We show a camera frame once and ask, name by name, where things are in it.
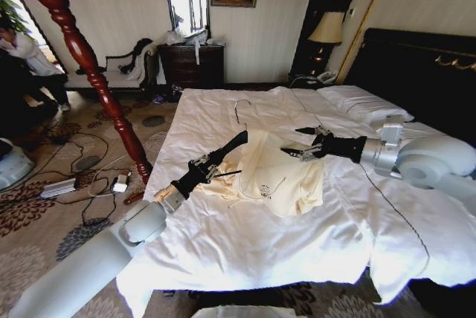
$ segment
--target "black headboard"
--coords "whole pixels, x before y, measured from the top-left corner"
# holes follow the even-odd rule
[[[475,63],[476,37],[369,28],[344,84],[475,146]]]

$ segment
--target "wooden dresser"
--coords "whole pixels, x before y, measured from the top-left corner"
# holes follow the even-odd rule
[[[167,84],[182,88],[222,88],[224,48],[221,45],[201,46],[200,64],[197,65],[194,46],[159,45]]]

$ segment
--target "white duvet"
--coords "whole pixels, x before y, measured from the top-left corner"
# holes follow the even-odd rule
[[[281,137],[310,144],[294,130],[322,124],[343,137],[378,137],[336,110],[319,93],[275,88],[267,92],[187,89],[157,157],[144,199],[180,178],[190,159],[242,131],[234,115]],[[406,131],[409,137],[425,134]],[[155,289],[232,291],[299,281],[350,282],[366,265],[382,303],[412,278],[441,285],[476,278],[476,218],[459,201],[434,190],[383,178],[343,158],[325,157],[323,205],[305,215],[279,218],[267,207],[230,204],[193,192],[167,219],[167,229],[117,277],[134,317]]]

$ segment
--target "patterned carpet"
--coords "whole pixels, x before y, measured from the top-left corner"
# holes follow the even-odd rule
[[[123,144],[111,119],[90,97],[68,93],[72,110],[37,126],[14,142],[28,151],[36,167],[26,181],[0,192],[0,317],[22,291],[57,262],[96,233],[117,221],[129,209],[123,200],[144,190],[129,157],[103,170],[91,192],[107,192],[118,174],[130,175],[126,193],[90,199],[88,187],[95,172],[124,155]],[[120,94],[123,111],[144,144],[151,163],[170,127],[176,104],[156,105]],[[75,176],[79,189],[41,199],[44,185]],[[365,272],[355,285],[305,283],[281,288],[232,293],[156,291],[145,317],[191,317],[203,307],[221,304],[274,305],[294,308],[308,317],[432,317],[405,289],[390,305],[372,302],[379,297]],[[131,313],[110,282],[75,317],[127,318]]]

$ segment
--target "wooden bedpost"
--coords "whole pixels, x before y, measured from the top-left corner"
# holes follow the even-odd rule
[[[146,184],[152,171],[147,161],[144,148],[132,129],[131,123],[124,117],[119,102],[107,87],[106,78],[99,72],[97,58],[90,44],[76,26],[76,19],[69,9],[69,0],[38,0],[48,8],[51,18],[60,27],[71,55],[85,70],[88,81],[96,89],[99,101],[106,113],[113,119],[114,127],[119,132],[130,157],[137,165],[139,174]]]

